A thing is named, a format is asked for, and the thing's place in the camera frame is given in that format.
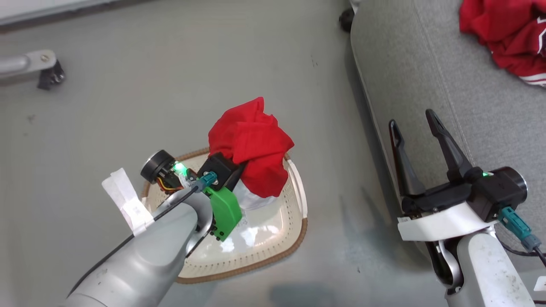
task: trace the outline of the red cloth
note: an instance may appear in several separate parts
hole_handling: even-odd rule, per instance
[[[221,152],[239,164],[248,161],[241,180],[260,197],[281,194],[288,180],[282,165],[294,146],[273,115],[264,114],[264,98],[227,110],[209,131],[210,154]]]
[[[546,84],[546,0],[464,0],[459,27],[476,34],[500,68]]]

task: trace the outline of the gray floor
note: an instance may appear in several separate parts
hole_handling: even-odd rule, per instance
[[[158,0],[1,36],[0,55],[52,48],[67,73],[51,92],[32,78],[0,84],[0,226],[9,234],[0,245],[20,306],[59,303],[129,234],[100,185],[110,172],[124,167],[140,187],[149,154],[205,147],[226,109],[257,96],[296,144],[307,236],[270,267],[174,285],[161,306],[445,306],[393,224],[397,203],[336,24],[345,7]]]

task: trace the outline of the white plastic basket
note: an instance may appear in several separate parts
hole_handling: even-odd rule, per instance
[[[178,158],[197,171],[209,150]],[[243,211],[243,218],[224,241],[206,237],[186,259],[177,282],[195,284],[227,278],[276,262],[292,254],[307,231],[307,200],[296,166],[288,156],[283,161],[289,178],[276,202]],[[167,195],[157,185],[144,187],[143,202],[154,211]]]

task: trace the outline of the clothing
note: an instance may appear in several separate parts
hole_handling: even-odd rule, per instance
[[[221,152],[240,164],[248,161],[241,181],[254,194],[278,197],[288,179],[282,161],[294,146],[273,115],[264,113],[264,98],[227,110],[209,132],[210,154]]]
[[[477,35],[500,68],[546,85],[546,0],[464,0],[459,27]]]

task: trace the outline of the couch seam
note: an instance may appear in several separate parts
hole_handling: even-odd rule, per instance
[[[444,82],[444,76],[443,76],[443,73],[442,73],[442,69],[440,68],[440,65],[438,64],[438,59],[436,57],[436,54],[433,51],[432,44],[430,43],[429,34],[428,34],[426,28],[423,26],[423,22],[421,20],[421,15],[419,14],[419,11],[416,8],[415,0],[412,1],[412,7],[413,7],[413,11],[417,15],[417,21],[419,22],[419,26],[421,27],[421,29],[423,29],[423,33],[424,33],[424,36],[425,36],[425,40],[426,40],[426,44],[427,44],[427,47],[429,49],[429,52],[431,53],[431,56],[434,59],[434,66],[436,68],[437,74],[440,77],[440,83],[442,85],[442,92],[444,93],[444,95],[446,97],[446,101],[447,101],[447,103],[449,105],[449,110],[451,111],[453,118],[455,118],[455,123],[453,122],[453,119],[451,119],[451,124],[453,126],[455,126],[455,128],[459,131],[459,133],[461,135],[463,145],[466,148],[466,152],[468,153],[468,155],[470,157],[470,162],[472,164],[474,164],[474,158],[472,157],[472,153],[470,152],[470,147],[468,145],[468,142],[466,141],[465,133],[462,131],[461,124],[459,122],[459,118],[457,117],[457,113],[455,112],[455,106],[453,106],[453,103],[451,103],[451,100],[449,99],[449,97],[450,97],[449,90],[447,89],[446,83]]]

